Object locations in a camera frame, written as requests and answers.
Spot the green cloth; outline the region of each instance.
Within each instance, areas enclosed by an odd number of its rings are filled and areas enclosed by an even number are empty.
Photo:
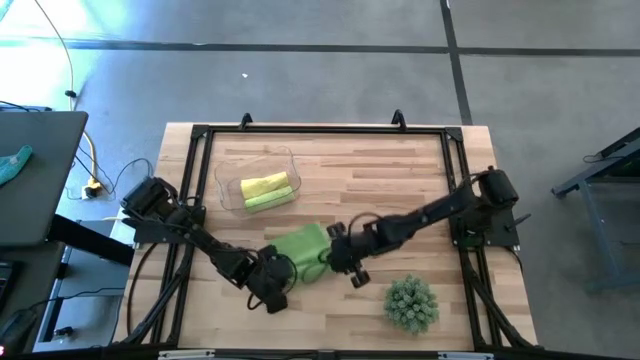
[[[251,214],[267,210],[278,205],[286,204],[296,199],[291,186],[274,190],[244,201],[244,207]]]
[[[296,265],[296,284],[310,284],[318,280],[328,265],[318,260],[326,258],[330,241],[327,231],[318,224],[309,224],[289,234],[271,240],[279,254],[288,256]]]

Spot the concrete floor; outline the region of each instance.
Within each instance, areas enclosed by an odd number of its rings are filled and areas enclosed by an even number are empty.
[[[450,0],[460,46],[639,48],[632,0]],[[50,9],[66,37],[164,42],[446,46],[436,0],[80,1]],[[17,2],[2,35],[46,35],[31,2]],[[130,160],[155,162],[168,121],[254,120],[460,125],[449,55],[284,52],[72,51],[78,109],[112,177]],[[2,48],[0,99],[63,110],[68,69],[48,45]],[[623,357],[640,354],[640,288],[585,293],[602,274],[579,196],[550,188],[586,167],[581,159],[638,126],[637,58],[463,56],[474,124],[488,125],[499,165],[521,201],[525,281],[541,345]],[[86,174],[67,186],[77,196]],[[124,194],[146,172],[127,170]],[[63,197],[70,218],[113,216],[116,201]]]

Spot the wooden table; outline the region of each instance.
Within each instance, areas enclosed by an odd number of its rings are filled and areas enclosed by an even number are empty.
[[[169,123],[160,150],[156,176],[176,188],[180,187],[192,125]],[[495,165],[487,127],[466,126],[463,134],[472,173]],[[436,136],[233,133],[216,134],[213,144],[204,199],[208,208],[205,227],[221,241],[237,246],[261,248],[270,239],[301,225],[348,223],[363,211],[380,215],[406,213],[448,193],[442,149]],[[215,166],[225,160],[260,155],[281,145],[289,147],[295,156],[302,177],[300,198],[248,220],[225,211],[216,191]],[[196,175],[201,152],[199,149],[196,156]],[[191,189],[195,189],[196,181],[194,176]],[[274,315],[262,307],[247,310],[249,292],[228,284],[208,257],[196,251],[179,346],[470,350],[460,260],[450,242],[448,222],[441,221],[419,231],[400,250],[365,259],[364,267],[371,275],[368,285],[354,289],[347,276],[327,275],[313,285],[296,287],[288,295],[289,308]],[[167,247],[159,245],[144,265],[133,299],[134,326],[157,298],[166,252]],[[130,280],[142,253],[136,253]],[[500,248],[487,248],[487,260],[496,301],[521,334],[535,343],[518,263]],[[383,299],[390,282],[409,273],[431,284],[440,306],[440,320],[428,333],[417,337],[394,328],[383,317]],[[488,341],[486,313],[482,306],[479,310]],[[172,310],[167,311],[165,336],[172,315]],[[114,340],[125,337],[125,316],[126,306],[122,306]]]

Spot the yellow cable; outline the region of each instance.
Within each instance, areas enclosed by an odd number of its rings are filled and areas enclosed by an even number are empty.
[[[36,3],[36,5],[38,5],[44,17],[47,18],[49,25],[51,25],[51,28],[53,29],[53,31],[56,32],[56,35],[58,36],[58,39],[60,39],[60,43],[64,48],[64,52],[67,55],[67,60],[69,61],[69,74],[71,77],[71,84],[70,84],[71,88],[69,90],[73,91],[73,63],[71,62],[71,56],[69,55],[69,49],[67,49],[67,44],[64,42],[64,39],[62,38],[62,35],[60,35],[60,32],[58,32],[58,29],[56,28],[56,26],[53,25],[53,21],[51,21],[51,18],[49,18],[49,15],[47,15],[47,12],[44,11],[44,8],[42,7],[42,5],[40,5],[40,2],[38,2],[38,0],[33,0],[33,1]],[[74,107],[71,96],[69,96],[69,111],[75,111],[75,107]],[[89,154],[91,155],[90,156],[91,157],[91,177],[89,177],[89,181],[87,183],[89,184],[89,186],[98,186],[99,183],[97,181],[98,172],[96,171],[96,151],[93,147],[93,141],[91,141],[91,138],[89,137],[89,134],[87,134],[86,131],[83,130],[82,135],[84,136],[85,140],[87,140],[87,143],[89,143]]]

